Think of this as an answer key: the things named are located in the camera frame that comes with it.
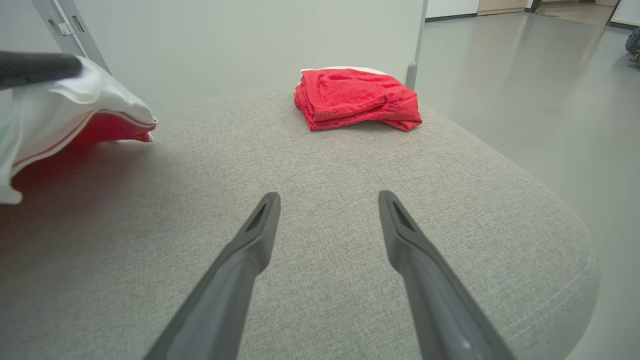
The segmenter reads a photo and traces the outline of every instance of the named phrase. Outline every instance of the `wheel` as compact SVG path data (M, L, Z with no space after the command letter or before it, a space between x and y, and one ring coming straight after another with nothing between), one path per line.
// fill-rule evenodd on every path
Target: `wheel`
M633 54L639 48L638 42L640 42L640 28L636 28L631 35L627 38L627 43L625 44L625 49Z

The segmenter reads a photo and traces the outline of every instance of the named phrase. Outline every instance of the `gray fabric surface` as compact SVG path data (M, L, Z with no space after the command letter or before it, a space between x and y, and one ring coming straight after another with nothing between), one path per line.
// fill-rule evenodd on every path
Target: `gray fabric surface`
M292 89L157 114L154 143L67 149L0 208L3 359L139 359L269 191L282 197L240 359L416 359L382 239L394 191L526 359L562 359L598 289L575 214L435 112L311 133Z

